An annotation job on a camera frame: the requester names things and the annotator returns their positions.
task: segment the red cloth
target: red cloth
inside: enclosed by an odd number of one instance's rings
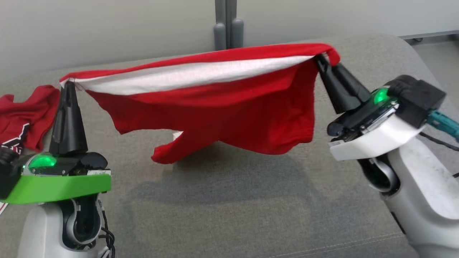
[[[59,90],[51,85],[37,87],[21,103],[13,95],[0,98],[0,143],[21,154],[22,146],[43,150],[43,136],[53,124],[59,104]]]
[[[121,70],[71,73],[112,117],[117,130],[183,133],[155,149],[173,163],[215,141],[264,154],[283,154],[312,140],[312,58],[338,53],[325,44],[272,45],[210,52]]]

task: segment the gray floor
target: gray floor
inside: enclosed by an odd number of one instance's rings
[[[407,40],[418,52],[451,101],[459,108],[459,37],[439,36],[421,42]]]

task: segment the green plastic strip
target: green plastic strip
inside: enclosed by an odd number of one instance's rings
[[[109,191],[111,188],[111,176],[108,174],[47,177],[23,175],[8,198],[2,202],[56,202]]]

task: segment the green indicator light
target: green indicator light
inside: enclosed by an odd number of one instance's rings
[[[390,99],[390,97],[387,95],[388,88],[381,88],[376,91],[375,96],[373,97],[373,102],[375,104],[378,104],[381,101],[386,101]]]
[[[52,167],[56,164],[57,160],[53,156],[38,155],[29,164],[29,169]]]

